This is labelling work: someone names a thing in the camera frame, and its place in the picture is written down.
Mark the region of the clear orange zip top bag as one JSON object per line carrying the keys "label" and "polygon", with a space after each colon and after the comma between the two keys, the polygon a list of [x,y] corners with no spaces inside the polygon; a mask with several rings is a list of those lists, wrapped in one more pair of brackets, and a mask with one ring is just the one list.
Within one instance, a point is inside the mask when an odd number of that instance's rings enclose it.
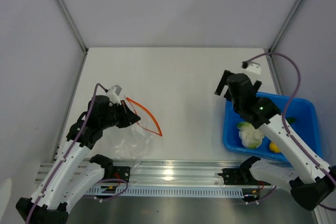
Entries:
{"label": "clear orange zip top bag", "polygon": [[140,121],[112,131],[112,150],[117,158],[129,161],[132,168],[139,168],[143,158],[152,152],[153,140],[162,137],[163,132],[149,109],[129,96],[125,96],[124,100]]}

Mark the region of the white toy cauliflower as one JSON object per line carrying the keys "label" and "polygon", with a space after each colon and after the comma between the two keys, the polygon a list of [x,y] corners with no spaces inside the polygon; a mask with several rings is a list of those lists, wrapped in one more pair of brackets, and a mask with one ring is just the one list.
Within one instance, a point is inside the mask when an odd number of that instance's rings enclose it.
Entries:
{"label": "white toy cauliflower", "polygon": [[245,148],[257,149],[265,138],[265,135],[259,129],[255,129],[248,122],[239,122],[237,128],[238,136]]}

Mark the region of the green toy cucumber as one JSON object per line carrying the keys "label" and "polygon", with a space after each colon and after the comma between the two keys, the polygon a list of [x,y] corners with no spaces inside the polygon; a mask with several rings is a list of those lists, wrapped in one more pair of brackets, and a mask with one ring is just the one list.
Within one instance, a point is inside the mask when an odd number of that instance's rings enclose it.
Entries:
{"label": "green toy cucumber", "polygon": [[289,124],[293,124],[293,123],[295,123],[296,118],[294,118],[294,117],[286,117],[286,121],[287,121]]}

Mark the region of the yellow toy lemon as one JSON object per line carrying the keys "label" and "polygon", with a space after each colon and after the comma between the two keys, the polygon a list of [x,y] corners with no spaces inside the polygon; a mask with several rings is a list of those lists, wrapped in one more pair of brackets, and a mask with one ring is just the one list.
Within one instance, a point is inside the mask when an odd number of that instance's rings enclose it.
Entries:
{"label": "yellow toy lemon", "polygon": [[269,144],[269,150],[272,153],[281,153],[281,150],[279,149],[279,147],[274,142],[270,142],[270,144]]}

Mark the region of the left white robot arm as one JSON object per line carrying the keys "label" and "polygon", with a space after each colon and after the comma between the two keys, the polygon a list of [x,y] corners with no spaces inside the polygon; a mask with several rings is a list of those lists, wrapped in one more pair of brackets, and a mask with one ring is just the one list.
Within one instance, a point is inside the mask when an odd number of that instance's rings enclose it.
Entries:
{"label": "left white robot arm", "polygon": [[126,180],[115,177],[113,160],[100,154],[90,159],[77,178],[73,175],[104,130],[126,128],[140,119],[124,100],[111,102],[106,95],[95,95],[87,111],[70,127],[64,149],[38,189],[30,197],[18,200],[16,210],[25,223],[66,223],[74,205],[94,184],[126,184]]}

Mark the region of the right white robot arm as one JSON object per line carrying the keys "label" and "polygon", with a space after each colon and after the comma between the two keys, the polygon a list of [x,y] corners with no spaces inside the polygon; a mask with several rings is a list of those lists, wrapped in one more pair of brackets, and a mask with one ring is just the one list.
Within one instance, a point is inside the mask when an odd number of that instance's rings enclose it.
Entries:
{"label": "right white robot arm", "polygon": [[251,184],[255,180],[280,187],[291,194],[302,208],[312,211],[335,191],[335,167],[319,157],[290,127],[276,104],[257,91],[260,81],[252,83],[244,73],[224,71],[215,94],[228,87],[224,97],[233,111],[253,128],[275,143],[292,169],[268,164],[252,156],[240,164],[240,179]]}

